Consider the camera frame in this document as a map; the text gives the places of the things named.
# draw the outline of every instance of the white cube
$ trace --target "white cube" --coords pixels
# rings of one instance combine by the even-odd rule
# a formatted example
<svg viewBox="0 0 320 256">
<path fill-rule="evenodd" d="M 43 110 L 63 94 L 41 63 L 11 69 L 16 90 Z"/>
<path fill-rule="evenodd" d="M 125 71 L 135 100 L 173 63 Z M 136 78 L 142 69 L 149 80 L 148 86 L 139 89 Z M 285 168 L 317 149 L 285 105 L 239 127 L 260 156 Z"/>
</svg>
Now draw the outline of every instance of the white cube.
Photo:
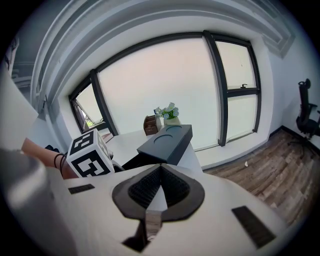
<svg viewBox="0 0 320 256">
<path fill-rule="evenodd" d="M 107 146 L 97 129 L 72 140 L 66 161 L 79 177 L 114 173 Z"/>
</svg>

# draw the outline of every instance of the window sill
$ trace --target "window sill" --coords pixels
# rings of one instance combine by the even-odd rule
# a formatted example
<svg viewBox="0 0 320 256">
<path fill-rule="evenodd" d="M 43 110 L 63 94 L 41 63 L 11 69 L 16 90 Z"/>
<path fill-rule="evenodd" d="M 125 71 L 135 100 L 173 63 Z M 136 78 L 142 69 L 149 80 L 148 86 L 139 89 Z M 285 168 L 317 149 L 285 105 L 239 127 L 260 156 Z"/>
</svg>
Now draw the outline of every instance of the window sill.
<svg viewBox="0 0 320 256">
<path fill-rule="evenodd" d="M 261 136 L 258 133 L 252 133 L 237 140 L 230 141 L 223 147 L 216 146 L 196 151 L 195 154 L 202 170 L 206 170 L 243 157 L 267 141 L 267 137 Z"/>
</svg>

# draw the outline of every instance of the window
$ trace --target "window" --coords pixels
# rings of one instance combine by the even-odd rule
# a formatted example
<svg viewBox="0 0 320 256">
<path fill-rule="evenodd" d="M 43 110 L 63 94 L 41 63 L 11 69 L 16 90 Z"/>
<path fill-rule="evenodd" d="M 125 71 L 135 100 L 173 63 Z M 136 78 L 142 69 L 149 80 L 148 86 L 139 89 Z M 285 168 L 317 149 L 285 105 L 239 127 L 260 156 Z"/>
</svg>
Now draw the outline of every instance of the window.
<svg viewBox="0 0 320 256">
<path fill-rule="evenodd" d="M 218 98 L 214 67 L 203 38 L 158 43 L 140 49 L 98 73 L 119 134 L 142 129 L 145 117 L 170 102 L 192 125 L 195 150 L 218 144 Z"/>
<path fill-rule="evenodd" d="M 133 45 L 92 69 L 69 98 L 82 132 L 103 126 L 113 135 L 142 130 L 147 115 L 173 102 L 192 125 L 195 150 L 257 132 L 261 110 L 250 42 L 209 31 Z"/>
<path fill-rule="evenodd" d="M 256 120 L 257 95 L 228 98 L 226 140 L 234 140 L 253 132 Z"/>
<path fill-rule="evenodd" d="M 82 133 L 94 128 L 98 130 L 107 128 L 97 104 L 93 85 L 88 77 L 82 82 L 81 90 L 69 98 L 73 114 Z"/>
<path fill-rule="evenodd" d="M 255 76 L 247 47 L 229 43 L 216 42 L 222 59 L 228 90 L 255 88 Z"/>
</svg>

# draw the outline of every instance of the wooden box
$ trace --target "wooden box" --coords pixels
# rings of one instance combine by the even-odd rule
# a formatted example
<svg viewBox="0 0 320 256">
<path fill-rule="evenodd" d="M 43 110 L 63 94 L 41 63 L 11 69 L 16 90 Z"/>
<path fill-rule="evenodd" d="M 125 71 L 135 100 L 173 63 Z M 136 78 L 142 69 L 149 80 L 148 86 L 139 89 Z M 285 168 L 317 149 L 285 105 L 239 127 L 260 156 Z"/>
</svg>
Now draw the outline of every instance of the wooden box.
<svg viewBox="0 0 320 256">
<path fill-rule="evenodd" d="M 145 135 L 153 135 L 158 132 L 156 115 L 146 116 L 143 122 Z"/>
</svg>

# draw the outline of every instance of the wooden floor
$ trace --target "wooden floor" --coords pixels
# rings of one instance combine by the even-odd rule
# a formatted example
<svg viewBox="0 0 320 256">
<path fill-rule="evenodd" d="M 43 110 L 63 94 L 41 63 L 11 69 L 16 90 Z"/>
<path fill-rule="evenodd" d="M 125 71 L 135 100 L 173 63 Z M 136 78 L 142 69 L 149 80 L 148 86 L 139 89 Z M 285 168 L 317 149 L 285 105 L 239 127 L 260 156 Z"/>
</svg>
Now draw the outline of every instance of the wooden floor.
<svg viewBox="0 0 320 256">
<path fill-rule="evenodd" d="M 300 159 L 301 146 L 287 145 L 292 140 L 289 133 L 280 130 L 255 151 L 204 172 L 237 183 L 291 225 L 308 215 L 320 184 L 319 156 L 311 159 L 306 150 Z"/>
</svg>

